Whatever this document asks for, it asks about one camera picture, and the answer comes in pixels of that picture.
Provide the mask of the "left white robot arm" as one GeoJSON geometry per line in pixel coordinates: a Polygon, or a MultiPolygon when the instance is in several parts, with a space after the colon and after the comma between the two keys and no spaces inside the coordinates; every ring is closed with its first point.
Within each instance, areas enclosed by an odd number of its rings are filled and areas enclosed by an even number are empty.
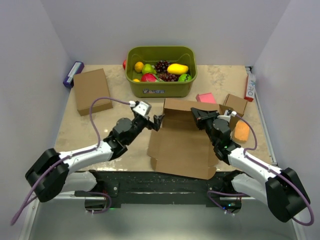
{"type": "Polygon", "coordinates": [[[25,178],[40,202],[52,200],[62,192],[67,177],[87,166],[115,160],[121,157],[143,129],[160,129],[164,114],[149,117],[134,114],[134,119],[121,118],[109,135],[98,144],[78,150],[57,152],[54,148],[45,150],[25,178]]]}

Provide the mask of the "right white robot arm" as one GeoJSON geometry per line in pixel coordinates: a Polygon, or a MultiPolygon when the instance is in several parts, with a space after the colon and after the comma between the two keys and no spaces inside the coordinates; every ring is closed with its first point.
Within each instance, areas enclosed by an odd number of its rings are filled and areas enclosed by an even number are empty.
{"type": "Polygon", "coordinates": [[[255,146],[243,148],[231,139],[231,119],[240,117],[236,111],[228,109],[220,114],[194,107],[190,110],[197,128],[206,132],[215,156],[239,169],[222,185],[227,196],[255,198],[283,223],[289,220],[303,226],[314,223],[311,201],[298,174],[289,167],[281,169],[265,163],[249,153],[255,146]]]}

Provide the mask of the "brown cardboard paper box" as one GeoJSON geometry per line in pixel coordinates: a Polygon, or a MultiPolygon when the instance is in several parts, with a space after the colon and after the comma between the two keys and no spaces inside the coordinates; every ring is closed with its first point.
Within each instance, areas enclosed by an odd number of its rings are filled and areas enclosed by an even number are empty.
{"type": "Polygon", "coordinates": [[[208,180],[215,175],[219,160],[206,132],[197,128],[191,108],[220,114],[229,109],[221,104],[166,98],[162,126],[151,132],[147,155],[158,173],[208,180]]]}

